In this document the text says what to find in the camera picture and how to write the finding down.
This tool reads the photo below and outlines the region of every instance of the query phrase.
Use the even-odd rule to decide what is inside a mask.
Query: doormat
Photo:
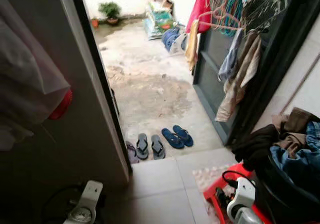
[[[229,167],[233,166],[234,164],[231,165],[223,165],[220,167],[212,167],[212,168],[203,168],[199,170],[194,170],[192,172],[195,183],[197,185],[197,188],[199,192],[202,194],[206,189],[210,187],[212,183],[214,183],[219,177],[221,177],[222,173],[226,171]],[[229,185],[227,185],[223,191],[229,195],[231,193],[234,193],[235,189]],[[206,209],[206,213],[209,216],[209,219],[212,224],[219,224],[220,220],[218,216],[216,215],[216,210],[214,206],[208,202],[203,195],[202,200]],[[228,219],[225,220],[226,224],[232,224],[232,222]]]

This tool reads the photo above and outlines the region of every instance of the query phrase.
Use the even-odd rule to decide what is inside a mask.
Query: door
[[[93,58],[94,65],[95,65],[95,68],[98,73],[99,81],[101,82],[101,85],[103,88],[103,93],[105,95],[107,104],[110,108],[112,120],[113,120],[113,123],[115,126],[117,136],[120,141],[121,150],[122,150],[123,155],[125,157],[126,165],[128,167],[129,172],[132,172],[132,168],[130,165],[124,136],[122,134],[121,126],[120,126],[119,119],[118,119],[118,107],[115,103],[115,99],[114,99],[112,90],[110,88],[110,85],[108,83],[108,80],[107,80],[107,77],[105,74],[104,66],[102,63],[102,58],[100,56],[100,51],[98,50],[98,47],[96,44],[96,40],[95,40],[95,37],[93,34],[93,30],[91,27],[91,22],[89,20],[88,12],[86,10],[86,6],[85,6],[83,0],[73,0],[73,2],[74,2],[74,6],[76,8],[76,12],[77,12],[78,18],[80,20],[80,23],[81,23],[81,26],[82,26],[82,29],[83,29],[83,32],[84,32],[84,35],[86,38],[87,44],[90,48],[90,54]]]
[[[226,146],[252,131],[319,14],[320,0],[282,0],[280,4],[286,2],[287,8],[276,18],[266,19],[270,25],[262,28],[258,71],[228,122],[217,122],[215,117],[225,97],[218,71],[233,38],[213,29],[201,34],[193,86]],[[259,7],[259,3],[250,6],[252,10]],[[258,21],[248,28],[261,27]]]

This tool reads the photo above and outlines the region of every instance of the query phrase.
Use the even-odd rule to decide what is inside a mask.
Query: flip-flop
[[[189,135],[187,130],[182,129],[179,125],[174,125],[172,129],[178,135],[185,146],[192,147],[194,145],[194,140]]]
[[[145,160],[149,156],[147,135],[140,133],[136,142],[136,155],[141,160]]]
[[[161,130],[161,133],[173,148],[181,149],[185,147],[184,143],[180,140],[178,135],[172,133],[171,131],[169,131],[169,129],[163,128]]]
[[[162,144],[160,137],[158,135],[151,136],[152,145],[151,148],[153,150],[153,159],[163,159],[166,157],[166,151],[164,145]]]
[[[137,157],[137,151],[134,147],[134,145],[131,144],[131,142],[126,141],[126,149],[128,151],[128,157],[131,164],[139,163],[139,158]]]

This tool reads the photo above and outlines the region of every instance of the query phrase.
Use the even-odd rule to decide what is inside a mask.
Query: red cloth
[[[56,120],[65,114],[67,111],[69,105],[72,102],[73,93],[69,89],[68,92],[65,94],[64,98],[62,99],[61,103],[56,107],[56,109],[51,113],[51,115],[48,117],[50,120]]]
[[[194,20],[199,19],[199,16],[201,14],[206,13],[206,12],[210,12],[210,11],[211,11],[210,6],[206,7],[206,0],[196,0],[195,4],[193,6],[193,10],[191,12],[190,18],[189,18],[188,25],[186,26],[186,32],[187,33],[190,32],[190,28],[191,28],[191,25],[194,22]],[[211,15],[208,14],[208,15],[202,16],[202,17],[200,17],[199,21],[211,23]],[[209,29],[210,29],[209,25],[204,25],[204,24],[199,23],[198,33],[204,33]]]

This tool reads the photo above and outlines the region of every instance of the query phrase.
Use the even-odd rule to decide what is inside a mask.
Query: plant pot
[[[99,26],[98,19],[91,19],[91,23],[92,23],[93,28],[98,28],[98,26]]]
[[[115,25],[119,22],[119,19],[118,18],[107,18],[106,21],[111,25]]]

